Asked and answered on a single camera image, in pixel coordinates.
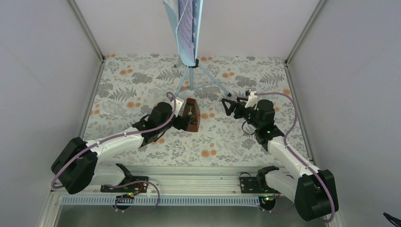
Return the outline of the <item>brown wooden metronome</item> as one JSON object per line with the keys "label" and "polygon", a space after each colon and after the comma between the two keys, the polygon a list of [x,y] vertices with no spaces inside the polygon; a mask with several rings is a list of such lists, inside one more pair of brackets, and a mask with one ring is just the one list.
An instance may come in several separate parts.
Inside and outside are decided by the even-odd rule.
{"label": "brown wooden metronome", "polygon": [[200,108],[197,101],[187,98],[183,110],[184,129],[188,132],[198,132],[200,127]]}

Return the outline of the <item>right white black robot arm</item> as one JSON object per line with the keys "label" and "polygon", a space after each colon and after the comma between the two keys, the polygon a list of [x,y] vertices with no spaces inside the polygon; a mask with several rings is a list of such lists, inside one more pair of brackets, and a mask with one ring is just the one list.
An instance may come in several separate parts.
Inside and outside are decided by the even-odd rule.
{"label": "right white black robot arm", "polygon": [[259,145],[276,157],[286,171],[268,166],[259,169],[256,186],[261,192],[276,190],[290,199],[299,216],[310,221],[329,215],[332,221],[339,210],[334,175],[328,169],[321,170],[301,156],[288,144],[286,135],[274,121],[275,110],[270,100],[262,99],[252,103],[250,99],[236,101],[222,99],[226,115],[244,119],[255,128],[254,134]]}

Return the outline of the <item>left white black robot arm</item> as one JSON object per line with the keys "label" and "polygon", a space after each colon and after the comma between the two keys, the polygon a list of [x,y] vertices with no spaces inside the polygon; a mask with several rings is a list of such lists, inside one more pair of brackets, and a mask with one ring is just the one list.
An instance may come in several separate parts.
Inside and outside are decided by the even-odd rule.
{"label": "left white black robot arm", "polygon": [[124,192],[131,187],[132,179],[122,164],[105,165],[114,156],[144,147],[157,141],[179,119],[184,104],[180,98],[171,103],[159,102],[151,114],[120,133],[112,136],[84,141],[81,137],[71,139],[51,165],[55,178],[52,188],[65,188],[76,194],[90,185],[113,185]]}

